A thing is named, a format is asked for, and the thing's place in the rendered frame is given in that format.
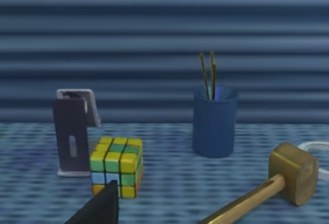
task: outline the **blue tablecloth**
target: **blue tablecloth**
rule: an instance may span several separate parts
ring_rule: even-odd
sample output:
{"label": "blue tablecloth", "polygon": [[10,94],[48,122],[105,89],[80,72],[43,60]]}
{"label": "blue tablecloth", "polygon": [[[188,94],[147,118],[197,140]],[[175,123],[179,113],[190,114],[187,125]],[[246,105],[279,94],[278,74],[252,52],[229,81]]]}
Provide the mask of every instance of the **blue tablecloth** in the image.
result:
{"label": "blue tablecloth", "polygon": [[[267,178],[268,155],[281,142],[328,140],[328,125],[239,124],[234,154],[206,159],[192,152],[191,124],[106,124],[100,136],[144,140],[137,199],[120,200],[121,224],[197,223]],[[0,223],[62,224],[91,197],[89,178],[60,178],[53,124],[0,124]],[[328,153],[317,154],[329,165]],[[329,223],[329,182],[294,207],[280,196],[237,223]]]}

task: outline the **rubik's cube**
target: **rubik's cube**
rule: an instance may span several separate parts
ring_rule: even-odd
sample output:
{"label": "rubik's cube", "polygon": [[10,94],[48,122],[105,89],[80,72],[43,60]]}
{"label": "rubik's cube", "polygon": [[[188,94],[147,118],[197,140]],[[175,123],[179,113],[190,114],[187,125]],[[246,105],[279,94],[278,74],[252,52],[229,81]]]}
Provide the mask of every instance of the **rubik's cube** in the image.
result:
{"label": "rubik's cube", "polygon": [[102,137],[91,157],[93,195],[116,180],[119,197],[135,198],[143,174],[142,140]]}

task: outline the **pencil holder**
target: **pencil holder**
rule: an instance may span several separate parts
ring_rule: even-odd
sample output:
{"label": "pencil holder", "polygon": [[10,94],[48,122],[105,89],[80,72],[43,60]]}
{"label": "pencil holder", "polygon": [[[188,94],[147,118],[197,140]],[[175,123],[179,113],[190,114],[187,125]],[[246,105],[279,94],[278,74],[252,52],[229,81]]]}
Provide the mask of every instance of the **pencil holder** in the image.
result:
{"label": "pencil holder", "polygon": [[216,86],[215,97],[208,100],[203,86],[194,92],[193,150],[208,158],[229,156],[234,148],[234,129],[238,92]]}

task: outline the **hammer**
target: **hammer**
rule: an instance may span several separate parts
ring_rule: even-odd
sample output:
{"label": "hammer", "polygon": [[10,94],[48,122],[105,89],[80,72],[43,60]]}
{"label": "hammer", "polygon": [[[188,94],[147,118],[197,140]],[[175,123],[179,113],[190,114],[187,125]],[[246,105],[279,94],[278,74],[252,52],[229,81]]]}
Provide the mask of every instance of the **hammer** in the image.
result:
{"label": "hammer", "polygon": [[290,143],[281,143],[269,156],[267,181],[198,224],[231,224],[279,192],[295,205],[301,206],[314,195],[318,169],[315,156]]}

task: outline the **blue corrugated wall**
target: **blue corrugated wall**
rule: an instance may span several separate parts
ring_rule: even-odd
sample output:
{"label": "blue corrugated wall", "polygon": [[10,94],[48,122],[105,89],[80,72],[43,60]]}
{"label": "blue corrugated wall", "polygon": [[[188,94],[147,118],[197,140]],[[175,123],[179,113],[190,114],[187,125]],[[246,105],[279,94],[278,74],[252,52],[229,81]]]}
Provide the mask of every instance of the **blue corrugated wall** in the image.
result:
{"label": "blue corrugated wall", "polygon": [[0,0],[0,121],[91,88],[104,122],[190,122],[211,50],[240,122],[329,123],[329,0]]}

